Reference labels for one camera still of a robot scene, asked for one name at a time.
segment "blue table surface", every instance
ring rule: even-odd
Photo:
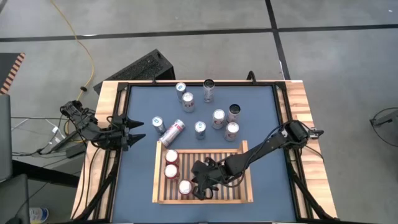
[[[147,136],[123,152],[113,210],[114,223],[183,222],[259,222],[295,221],[294,207],[284,153],[278,149],[251,164],[253,203],[161,205],[152,203],[155,148],[159,135],[151,125],[154,116],[164,119],[166,128],[181,119],[186,127],[168,147],[170,149],[238,148],[242,140],[249,148],[259,144],[278,125],[274,95],[270,86],[216,86],[215,100],[203,101],[203,87],[188,86],[194,95],[195,111],[183,111],[173,86],[134,86],[131,90],[129,117],[145,122],[132,134]],[[223,138],[224,129],[213,129],[215,109],[228,113],[231,104],[241,107],[239,134],[235,141]],[[195,138],[194,124],[206,123],[206,138]]]

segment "black floor line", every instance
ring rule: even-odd
[[[279,32],[311,32],[311,31],[336,31],[336,30],[371,30],[371,29],[397,29],[398,24],[360,25],[360,26],[327,26],[327,27],[286,27],[278,28]]]
[[[274,40],[276,44],[276,51],[278,53],[280,66],[282,67],[282,73],[286,80],[290,80],[289,69],[287,68],[287,62],[285,58],[284,48],[282,46],[282,41],[280,41],[280,36],[278,32],[278,26],[275,20],[274,10],[272,9],[271,0],[266,0],[269,21],[271,22],[272,34],[274,35]]]
[[[4,6],[6,5],[7,1],[8,1],[8,0],[2,0],[2,1],[0,2],[0,13],[1,13],[2,9],[4,9]]]
[[[98,34],[98,35],[78,35],[80,40],[90,39],[114,39],[132,37],[169,37],[181,35],[211,35],[211,34],[257,34],[271,32],[271,28],[250,28],[250,29],[214,29],[214,30],[186,30],[186,31],[164,31],[164,32],[141,32],[125,34]],[[72,35],[53,36],[53,37],[10,37],[0,38],[0,42],[30,42],[30,41],[51,41],[51,40],[74,40]]]
[[[123,34],[78,35],[77,37],[81,40],[92,40],[92,39],[115,39],[115,38],[134,38],[134,37],[171,37],[171,36],[181,36],[181,35],[260,34],[268,32],[311,32],[311,31],[372,30],[372,29],[398,29],[398,24],[328,26],[328,27],[186,30],[186,31],[139,32],[139,33],[123,33]],[[0,38],[0,42],[31,42],[31,41],[74,40],[74,39],[75,38],[72,35],[48,36],[48,37],[4,37]]]

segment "orange and black striped tape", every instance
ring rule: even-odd
[[[14,64],[12,65],[11,71],[8,73],[8,77],[6,78],[6,81],[2,84],[2,87],[0,89],[0,95],[1,94],[6,94],[8,90],[10,89],[12,81],[14,81],[15,76],[17,75],[17,72],[19,70],[19,67],[21,67],[22,61],[25,59],[25,53],[20,53],[15,60]]]

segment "yellow cable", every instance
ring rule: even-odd
[[[86,84],[84,85],[84,87],[87,87],[88,84],[90,84],[90,82],[93,80],[94,78],[94,60],[93,57],[91,56],[90,52],[88,51],[88,49],[80,42],[79,39],[77,39],[75,30],[73,30],[72,25],[70,24],[70,22],[68,21],[68,19],[65,17],[65,15],[61,12],[61,10],[58,8],[58,6],[55,4],[55,2],[53,0],[50,0],[51,4],[57,9],[57,11],[60,13],[60,15],[63,17],[63,19],[65,20],[65,22],[67,22],[69,29],[72,31],[73,36],[75,36],[75,40],[86,50],[89,58],[90,58],[90,62],[91,62],[91,75],[90,78],[87,80]],[[80,94],[77,96],[76,100],[79,100],[80,97],[83,94],[83,90],[80,90]],[[67,127],[66,127],[66,134],[69,134],[69,120],[67,121]]]

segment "can lid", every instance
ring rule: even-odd
[[[178,158],[178,152],[176,150],[173,150],[173,149],[167,150],[167,153],[166,153],[167,161],[174,162],[177,160],[177,158]]]
[[[213,117],[216,119],[223,119],[225,117],[224,111],[221,109],[217,109],[213,113]]]
[[[159,127],[163,124],[163,119],[160,116],[156,116],[152,119],[152,125],[155,127]]]
[[[164,169],[166,177],[175,177],[177,175],[177,167],[173,164],[167,165]]]
[[[195,123],[195,131],[204,131],[206,129],[206,124],[202,121]]]
[[[177,83],[175,86],[175,89],[178,91],[184,91],[184,89],[186,89],[187,86],[185,85],[185,83]]]
[[[229,123],[226,128],[231,133],[237,133],[239,131],[239,125],[235,122]]]
[[[189,194],[192,190],[192,184],[189,180],[181,180],[178,189],[181,194]]]
[[[232,104],[231,106],[229,106],[229,111],[232,114],[238,114],[239,112],[241,112],[241,107],[237,104]]]
[[[207,88],[211,88],[211,87],[214,86],[214,81],[211,80],[211,79],[206,79],[205,82],[204,82],[204,86],[207,87]]]
[[[189,92],[186,92],[186,93],[184,93],[184,95],[182,95],[182,99],[184,101],[187,101],[187,102],[192,101],[193,100],[193,94],[189,93]]]

